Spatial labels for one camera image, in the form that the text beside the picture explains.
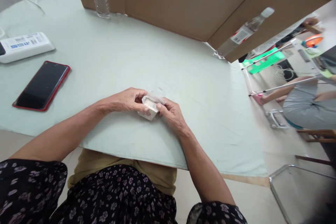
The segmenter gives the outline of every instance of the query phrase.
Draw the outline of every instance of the khaki pants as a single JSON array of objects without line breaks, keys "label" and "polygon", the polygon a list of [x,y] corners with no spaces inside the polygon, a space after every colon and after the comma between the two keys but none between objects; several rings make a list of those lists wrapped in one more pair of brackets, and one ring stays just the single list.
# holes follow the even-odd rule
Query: khaki pants
[{"label": "khaki pants", "polygon": [[68,188],[70,189],[82,178],[91,173],[95,173],[109,166],[121,164],[133,166],[139,172],[146,174],[157,189],[164,194],[173,196],[176,188],[174,186],[177,174],[176,168],[145,161],[124,159],[89,149],[83,149],[78,157],[75,174],[70,176],[68,180]]}]

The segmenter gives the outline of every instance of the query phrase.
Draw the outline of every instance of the gray clothing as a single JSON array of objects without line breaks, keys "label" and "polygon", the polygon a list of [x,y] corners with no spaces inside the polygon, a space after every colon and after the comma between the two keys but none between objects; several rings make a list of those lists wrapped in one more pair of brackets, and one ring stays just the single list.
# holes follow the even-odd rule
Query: gray clothing
[{"label": "gray clothing", "polygon": [[314,101],[317,84],[298,84],[283,104],[283,114],[292,123],[311,130],[336,130],[336,99]]}]

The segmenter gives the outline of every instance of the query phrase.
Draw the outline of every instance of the smartphone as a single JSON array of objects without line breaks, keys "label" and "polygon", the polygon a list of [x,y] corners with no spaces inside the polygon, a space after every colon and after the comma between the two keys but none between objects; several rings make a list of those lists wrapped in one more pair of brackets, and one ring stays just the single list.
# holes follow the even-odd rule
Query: smartphone
[{"label": "smartphone", "polygon": [[69,71],[68,65],[45,61],[13,107],[46,111]]}]

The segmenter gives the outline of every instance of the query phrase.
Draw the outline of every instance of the person's left hand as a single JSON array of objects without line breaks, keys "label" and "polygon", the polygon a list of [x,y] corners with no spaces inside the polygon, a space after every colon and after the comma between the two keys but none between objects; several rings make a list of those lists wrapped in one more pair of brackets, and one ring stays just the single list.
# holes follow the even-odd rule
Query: person's left hand
[{"label": "person's left hand", "polygon": [[120,93],[100,100],[98,104],[105,114],[114,111],[147,112],[149,108],[146,105],[143,105],[141,101],[146,94],[146,90],[130,87]]}]

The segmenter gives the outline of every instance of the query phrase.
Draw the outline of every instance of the orange object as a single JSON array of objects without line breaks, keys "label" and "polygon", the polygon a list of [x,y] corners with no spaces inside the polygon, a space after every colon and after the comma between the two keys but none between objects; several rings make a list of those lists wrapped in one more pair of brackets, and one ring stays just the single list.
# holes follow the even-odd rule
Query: orange object
[{"label": "orange object", "polygon": [[322,39],[323,39],[323,36],[321,34],[316,34],[316,35],[306,38],[304,42],[307,48],[315,47],[318,43],[322,41]]}]

